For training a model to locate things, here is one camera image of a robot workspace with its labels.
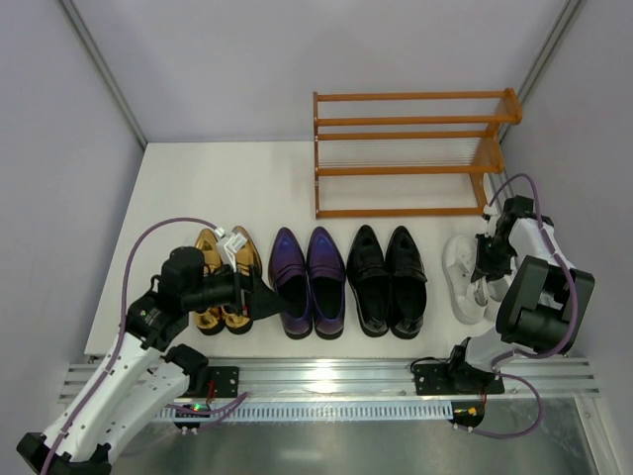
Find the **white sneaker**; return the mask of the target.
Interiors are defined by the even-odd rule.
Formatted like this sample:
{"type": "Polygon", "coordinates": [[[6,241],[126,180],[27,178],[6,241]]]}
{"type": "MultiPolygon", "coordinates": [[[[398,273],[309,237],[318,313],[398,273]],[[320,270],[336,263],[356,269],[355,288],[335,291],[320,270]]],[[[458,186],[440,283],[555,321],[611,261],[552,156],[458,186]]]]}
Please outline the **white sneaker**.
{"type": "Polygon", "coordinates": [[[509,284],[506,279],[499,279],[495,281],[484,279],[483,282],[485,284],[484,296],[487,298],[487,306],[484,317],[487,320],[494,322],[497,318],[501,302],[509,289],[509,284]]]}
{"type": "Polygon", "coordinates": [[[472,280],[476,257],[476,241],[465,235],[452,236],[442,254],[442,269],[449,286],[451,307],[457,320],[465,325],[480,322],[489,303],[486,280],[472,280]]]}

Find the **black patent loafer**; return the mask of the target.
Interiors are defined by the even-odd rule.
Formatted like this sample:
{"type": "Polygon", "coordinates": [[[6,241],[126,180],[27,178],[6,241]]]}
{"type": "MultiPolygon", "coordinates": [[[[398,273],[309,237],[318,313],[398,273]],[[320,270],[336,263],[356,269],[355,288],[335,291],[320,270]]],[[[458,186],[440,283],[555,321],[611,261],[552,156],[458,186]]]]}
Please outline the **black patent loafer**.
{"type": "Polygon", "coordinates": [[[361,226],[351,244],[347,278],[355,298],[361,331],[369,337],[380,337],[389,330],[391,279],[384,253],[374,230],[361,226]]]}
{"type": "Polygon", "coordinates": [[[413,339],[423,326],[427,278],[420,252],[406,227],[394,229],[385,261],[391,279],[389,328],[398,338],[413,339]]]}

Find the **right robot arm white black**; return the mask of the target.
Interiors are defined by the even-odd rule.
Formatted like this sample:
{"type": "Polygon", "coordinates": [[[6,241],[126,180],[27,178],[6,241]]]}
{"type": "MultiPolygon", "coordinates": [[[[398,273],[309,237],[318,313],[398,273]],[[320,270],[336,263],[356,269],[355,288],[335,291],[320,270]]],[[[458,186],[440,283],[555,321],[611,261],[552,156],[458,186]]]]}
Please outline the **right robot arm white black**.
{"type": "Polygon", "coordinates": [[[574,344],[594,288],[555,241],[552,221],[534,199],[508,199],[487,230],[455,235],[445,244],[442,267],[457,320],[492,329],[456,345],[445,374],[458,393],[482,393],[501,365],[517,356],[548,358],[574,344]]]}

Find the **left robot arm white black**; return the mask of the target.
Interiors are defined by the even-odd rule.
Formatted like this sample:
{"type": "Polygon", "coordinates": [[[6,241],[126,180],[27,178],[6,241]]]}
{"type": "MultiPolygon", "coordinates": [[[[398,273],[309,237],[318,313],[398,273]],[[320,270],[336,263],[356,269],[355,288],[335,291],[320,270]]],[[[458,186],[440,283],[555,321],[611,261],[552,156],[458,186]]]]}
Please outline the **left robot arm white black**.
{"type": "Polygon", "coordinates": [[[100,366],[42,432],[28,432],[17,451],[37,474],[108,474],[130,441],[168,404],[199,391],[208,358],[173,339],[193,311],[247,310],[253,320],[290,305],[256,274],[228,269],[208,273],[203,253],[170,253],[151,288],[125,309],[120,332],[100,366]]]}

